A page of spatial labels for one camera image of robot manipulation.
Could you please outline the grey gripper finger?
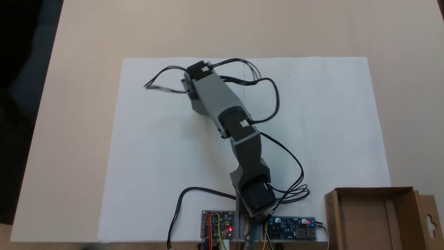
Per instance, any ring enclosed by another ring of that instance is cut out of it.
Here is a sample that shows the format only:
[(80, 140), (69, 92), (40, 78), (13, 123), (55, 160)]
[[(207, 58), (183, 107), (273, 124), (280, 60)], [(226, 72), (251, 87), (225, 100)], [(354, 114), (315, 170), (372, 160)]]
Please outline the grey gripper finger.
[(210, 116), (200, 98), (194, 98), (194, 99), (191, 99), (190, 101), (191, 101), (192, 109), (195, 112), (197, 112), (200, 115), (206, 116), (206, 117)]

